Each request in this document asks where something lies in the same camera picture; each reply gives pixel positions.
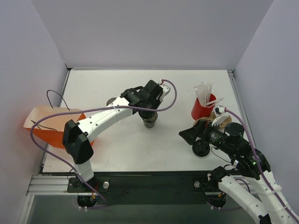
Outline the dark coffee cup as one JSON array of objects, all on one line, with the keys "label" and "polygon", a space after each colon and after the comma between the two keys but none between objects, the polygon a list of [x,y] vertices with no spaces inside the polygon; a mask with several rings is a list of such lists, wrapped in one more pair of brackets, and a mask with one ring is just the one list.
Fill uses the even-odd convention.
[{"label": "dark coffee cup", "polygon": [[112,104],[114,101],[116,100],[116,98],[111,98],[107,101],[106,106],[109,106],[110,104]]},{"label": "dark coffee cup", "polygon": [[155,126],[157,118],[158,118],[158,114],[157,112],[155,112],[151,118],[142,119],[144,126],[146,128],[153,128]]}]

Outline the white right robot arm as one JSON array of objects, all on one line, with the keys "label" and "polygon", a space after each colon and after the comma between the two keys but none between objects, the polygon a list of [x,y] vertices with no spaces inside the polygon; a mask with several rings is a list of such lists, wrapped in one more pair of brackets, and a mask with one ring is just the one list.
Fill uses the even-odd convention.
[{"label": "white right robot arm", "polygon": [[222,166],[207,174],[208,187],[231,197],[256,224],[297,224],[299,216],[283,196],[270,164],[244,139],[244,131],[239,123],[228,123],[224,131],[220,131],[211,121],[200,119],[193,127],[180,131],[179,136],[193,147],[213,145],[229,157],[231,165],[250,184],[256,196]]}]

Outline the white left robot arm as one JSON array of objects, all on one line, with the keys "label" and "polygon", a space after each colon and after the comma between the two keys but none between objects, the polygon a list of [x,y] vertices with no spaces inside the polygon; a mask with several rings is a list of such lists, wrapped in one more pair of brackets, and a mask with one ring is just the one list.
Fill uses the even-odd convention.
[{"label": "white left robot arm", "polygon": [[73,158],[75,170],[81,177],[78,186],[83,191],[89,192],[95,186],[94,172],[90,162],[93,156],[91,143],[95,138],[116,122],[135,113],[139,113],[144,121],[154,118],[156,112],[135,108],[156,110],[170,90],[170,87],[165,84],[150,80],[144,87],[126,89],[105,110],[78,122],[71,119],[65,124],[62,144]]}]

